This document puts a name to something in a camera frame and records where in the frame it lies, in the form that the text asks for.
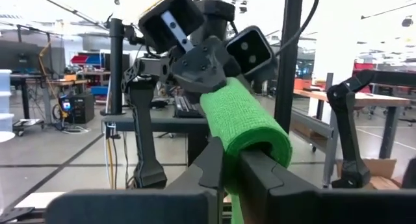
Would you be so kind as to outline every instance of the floor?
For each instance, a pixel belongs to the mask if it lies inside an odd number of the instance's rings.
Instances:
[[[19,99],[18,96],[13,96],[10,101],[10,109],[16,119],[22,118],[23,115]],[[260,98],[260,102],[269,112],[273,111],[273,100]],[[304,99],[295,100],[294,107],[305,109],[308,102]],[[32,104],[32,106],[34,106],[31,109],[32,116],[35,114],[39,118],[42,113],[37,105]],[[28,129],[23,137],[15,137],[0,145],[0,191],[3,191],[5,206],[14,206],[33,192],[68,192],[80,188],[109,187],[104,164],[104,141],[101,134],[99,109],[98,106],[96,117],[87,125],[90,129],[88,133],[74,136],[56,131],[52,127],[44,130],[40,127],[33,127]],[[152,110],[151,115],[171,117],[172,109]],[[384,121],[382,110],[377,110],[371,120],[368,120],[365,115],[356,119],[363,158],[378,156]],[[403,173],[408,160],[416,155],[415,131],[406,123],[399,122],[392,155],[392,158],[398,160],[395,175]],[[311,146],[295,134],[290,134],[290,139],[294,153],[289,170],[312,184],[321,186],[324,153],[320,151],[312,153]],[[186,162],[185,141],[186,139],[182,136],[173,139],[155,139],[157,158],[162,164],[166,164],[164,168],[168,182],[185,170],[185,166],[171,166],[171,164]],[[124,184],[126,166],[131,174],[137,162],[131,132],[127,134],[127,143],[129,155],[127,165],[123,154],[123,143],[121,140],[116,143],[120,165],[118,184]]]

